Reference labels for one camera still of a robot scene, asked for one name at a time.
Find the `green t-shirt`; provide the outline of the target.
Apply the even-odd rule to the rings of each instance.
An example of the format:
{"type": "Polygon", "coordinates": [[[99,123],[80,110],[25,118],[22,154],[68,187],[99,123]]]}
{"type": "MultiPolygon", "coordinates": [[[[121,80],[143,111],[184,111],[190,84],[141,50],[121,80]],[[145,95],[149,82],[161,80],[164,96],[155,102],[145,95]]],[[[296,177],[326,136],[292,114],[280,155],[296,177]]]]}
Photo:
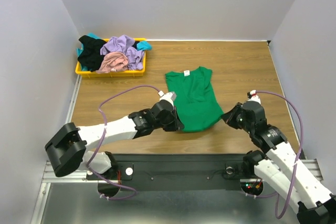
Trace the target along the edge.
{"type": "Polygon", "coordinates": [[[212,73],[211,69],[200,66],[195,70],[165,74],[168,90],[176,94],[174,104],[184,125],[183,132],[204,131],[224,114],[211,84],[212,73]]]}

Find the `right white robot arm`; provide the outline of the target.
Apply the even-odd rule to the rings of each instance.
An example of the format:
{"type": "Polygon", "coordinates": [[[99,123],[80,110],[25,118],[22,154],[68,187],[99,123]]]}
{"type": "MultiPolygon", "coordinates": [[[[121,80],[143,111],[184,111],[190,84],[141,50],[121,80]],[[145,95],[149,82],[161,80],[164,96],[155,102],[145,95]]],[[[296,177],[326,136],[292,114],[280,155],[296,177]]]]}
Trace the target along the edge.
{"type": "Polygon", "coordinates": [[[268,124],[259,102],[237,103],[221,118],[228,126],[247,132],[259,148],[243,158],[246,175],[268,183],[287,200],[300,223],[335,223],[335,194],[297,158],[281,130],[268,124]]]}

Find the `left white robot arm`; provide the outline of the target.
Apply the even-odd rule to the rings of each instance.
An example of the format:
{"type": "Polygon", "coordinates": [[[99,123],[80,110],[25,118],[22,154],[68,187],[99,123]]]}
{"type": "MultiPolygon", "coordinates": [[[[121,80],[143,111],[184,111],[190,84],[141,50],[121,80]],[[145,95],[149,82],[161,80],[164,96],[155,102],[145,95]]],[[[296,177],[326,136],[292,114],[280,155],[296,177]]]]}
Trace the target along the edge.
{"type": "Polygon", "coordinates": [[[103,174],[115,167],[110,154],[98,153],[103,143],[140,138],[156,129],[166,132],[184,129],[177,109],[167,100],[103,124],[77,127],[67,123],[48,141],[45,151],[56,177],[90,168],[103,174]]]}

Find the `pink t-shirt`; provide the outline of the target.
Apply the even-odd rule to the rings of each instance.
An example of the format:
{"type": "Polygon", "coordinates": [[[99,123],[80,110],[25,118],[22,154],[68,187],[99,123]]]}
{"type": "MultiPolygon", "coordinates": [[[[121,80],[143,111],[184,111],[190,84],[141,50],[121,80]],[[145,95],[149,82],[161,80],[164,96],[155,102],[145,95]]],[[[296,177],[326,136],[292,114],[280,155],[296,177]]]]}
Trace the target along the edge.
{"type": "Polygon", "coordinates": [[[104,56],[101,66],[96,73],[123,72],[128,69],[128,58],[122,52],[110,52],[104,56]]]}

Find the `lavender t-shirt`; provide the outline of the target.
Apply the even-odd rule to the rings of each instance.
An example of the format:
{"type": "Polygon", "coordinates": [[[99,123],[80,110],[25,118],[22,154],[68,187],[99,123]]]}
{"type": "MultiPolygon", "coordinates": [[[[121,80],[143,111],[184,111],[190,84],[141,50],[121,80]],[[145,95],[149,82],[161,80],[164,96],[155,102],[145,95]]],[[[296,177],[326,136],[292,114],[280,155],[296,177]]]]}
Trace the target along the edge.
{"type": "Polygon", "coordinates": [[[128,70],[142,70],[144,67],[143,60],[145,50],[138,49],[135,39],[122,35],[120,37],[113,36],[100,49],[100,54],[106,57],[110,53],[122,53],[128,60],[128,70]]]}

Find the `black t-shirt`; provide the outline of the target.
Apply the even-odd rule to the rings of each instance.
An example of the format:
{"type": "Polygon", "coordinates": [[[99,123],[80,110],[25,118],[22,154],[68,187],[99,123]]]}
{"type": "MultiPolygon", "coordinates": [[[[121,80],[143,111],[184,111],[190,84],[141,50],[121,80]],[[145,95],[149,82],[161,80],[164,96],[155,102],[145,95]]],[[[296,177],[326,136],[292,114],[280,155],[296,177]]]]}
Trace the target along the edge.
{"type": "Polygon", "coordinates": [[[91,72],[99,70],[104,59],[104,55],[100,53],[100,49],[107,42],[103,39],[95,39],[87,35],[81,36],[79,41],[83,48],[78,57],[81,66],[86,67],[91,72]]]}

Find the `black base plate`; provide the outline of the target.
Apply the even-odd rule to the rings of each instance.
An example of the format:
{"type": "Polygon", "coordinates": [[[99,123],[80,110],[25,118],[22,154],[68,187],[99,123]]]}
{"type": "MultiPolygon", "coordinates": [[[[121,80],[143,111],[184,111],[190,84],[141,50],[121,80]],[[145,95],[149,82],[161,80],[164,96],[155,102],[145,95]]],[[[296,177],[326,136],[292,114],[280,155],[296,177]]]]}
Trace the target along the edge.
{"type": "Polygon", "coordinates": [[[103,173],[137,191],[240,190],[257,177],[243,171],[243,154],[113,154],[103,173]]]}

